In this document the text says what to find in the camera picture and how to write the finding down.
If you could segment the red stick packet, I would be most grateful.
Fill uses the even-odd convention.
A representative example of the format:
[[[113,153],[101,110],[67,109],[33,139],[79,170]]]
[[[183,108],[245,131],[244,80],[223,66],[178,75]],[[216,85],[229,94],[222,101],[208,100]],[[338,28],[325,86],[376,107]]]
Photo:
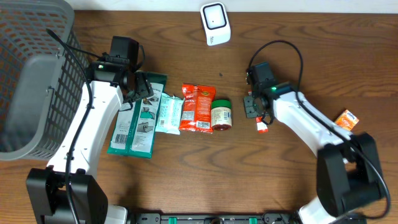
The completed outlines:
[[[264,122],[262,122],[261,117],[256,118],[256,126],[257,126],[258,133],[267,133],[268,132],[268,127]]]

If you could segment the green lid jar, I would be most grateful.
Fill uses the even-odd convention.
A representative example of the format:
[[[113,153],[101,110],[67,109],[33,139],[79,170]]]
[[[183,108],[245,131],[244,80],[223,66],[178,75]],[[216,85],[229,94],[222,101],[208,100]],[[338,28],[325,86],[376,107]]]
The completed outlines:
[[[232,128],[232,104],[229,100],[215,100],[211,103],[211,127],[215,131]]]

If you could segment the pale green wipes pack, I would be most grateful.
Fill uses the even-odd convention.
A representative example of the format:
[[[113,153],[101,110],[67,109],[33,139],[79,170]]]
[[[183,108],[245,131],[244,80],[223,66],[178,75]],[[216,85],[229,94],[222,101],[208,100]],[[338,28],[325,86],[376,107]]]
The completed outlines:
[[[184,99],[162,93],[155,131],[180,135],[180,121]]]

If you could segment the green 3M gloves package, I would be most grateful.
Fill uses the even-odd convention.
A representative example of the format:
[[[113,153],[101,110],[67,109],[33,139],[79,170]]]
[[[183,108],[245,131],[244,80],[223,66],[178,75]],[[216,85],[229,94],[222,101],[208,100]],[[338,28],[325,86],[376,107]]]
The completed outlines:
[[[167,75],[147,73],[154,94],[133,103],[122,104],[107,153],[150,159],[155,126]]]

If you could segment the red snack bag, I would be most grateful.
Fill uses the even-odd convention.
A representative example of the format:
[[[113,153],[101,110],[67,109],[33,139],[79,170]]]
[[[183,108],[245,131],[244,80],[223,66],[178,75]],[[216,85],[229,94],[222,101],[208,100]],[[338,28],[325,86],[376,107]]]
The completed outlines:
[[[179,130],[212,133],[211,103],[215,98],[216,88],[184,83],[182,93],[185,101]]]

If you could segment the small orange packet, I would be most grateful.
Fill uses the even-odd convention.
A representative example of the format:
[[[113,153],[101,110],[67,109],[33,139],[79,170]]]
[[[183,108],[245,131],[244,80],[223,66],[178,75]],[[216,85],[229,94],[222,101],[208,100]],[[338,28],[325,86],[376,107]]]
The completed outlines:
[[[335,120],[336,125],[347,131],[351,131],[358,123],[359,119],[349,110],[344,110]]]

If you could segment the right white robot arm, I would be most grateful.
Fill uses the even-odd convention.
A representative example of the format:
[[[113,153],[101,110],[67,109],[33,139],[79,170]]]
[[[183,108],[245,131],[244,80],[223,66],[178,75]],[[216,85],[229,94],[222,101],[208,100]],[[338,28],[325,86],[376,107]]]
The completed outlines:
[[[270,213],[275,222],[366,223],[371,218],[356,210],[391,198],[374,138],[339,127],[289,83],[252,84],[244,106],[248,118],[288,126],[317,157],[317,196],[293,214]]]

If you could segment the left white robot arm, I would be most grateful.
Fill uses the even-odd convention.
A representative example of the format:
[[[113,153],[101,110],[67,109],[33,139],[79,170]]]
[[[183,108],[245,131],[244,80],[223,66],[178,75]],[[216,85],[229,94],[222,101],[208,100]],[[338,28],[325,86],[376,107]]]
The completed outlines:
[[[153,95],[147,73],[95,62],[85,73],[77,112],[46,168],[30,170],[26,186],[37,223],[128,223],[96,181],[105,137],[123,103]]]

